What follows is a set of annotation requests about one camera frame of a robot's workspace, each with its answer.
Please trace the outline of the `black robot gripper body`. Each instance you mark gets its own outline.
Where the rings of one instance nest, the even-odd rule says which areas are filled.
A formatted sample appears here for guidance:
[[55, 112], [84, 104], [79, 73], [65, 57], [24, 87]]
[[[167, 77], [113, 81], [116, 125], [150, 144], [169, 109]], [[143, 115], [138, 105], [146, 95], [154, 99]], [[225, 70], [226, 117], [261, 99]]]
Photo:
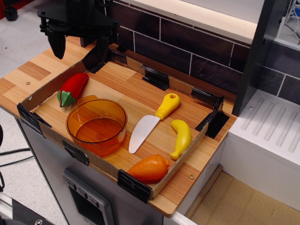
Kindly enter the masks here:
[[110, 44], [118, 40], [120, 22], [105, 14], [111, 0], [56, 0], [37, 12], [40, 29], [48, 37], [48, 31], [71, 37], [109, 37]]

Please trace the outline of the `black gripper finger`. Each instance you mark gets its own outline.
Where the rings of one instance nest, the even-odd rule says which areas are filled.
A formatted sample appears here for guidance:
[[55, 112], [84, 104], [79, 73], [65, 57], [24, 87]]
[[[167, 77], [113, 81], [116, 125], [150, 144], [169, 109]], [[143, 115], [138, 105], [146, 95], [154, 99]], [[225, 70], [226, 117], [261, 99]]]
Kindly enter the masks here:
[[98, 65], [104, 63], [104, 61], [106, 59], [107, 52], [108, 52], [109, 45], [110, 45], [109, 37], [101, 37], [100, 39], [97, 39], [97, 42], [96, 42], [96, 63]]
[[53, 54], [58, 59], [63, 59], [65, 49], [66, 49], [66, 39], [63, 34], [57, 33], [53, 30], [48, 31], [48, 41], [50, 44], [50, 47], [53, 51]]

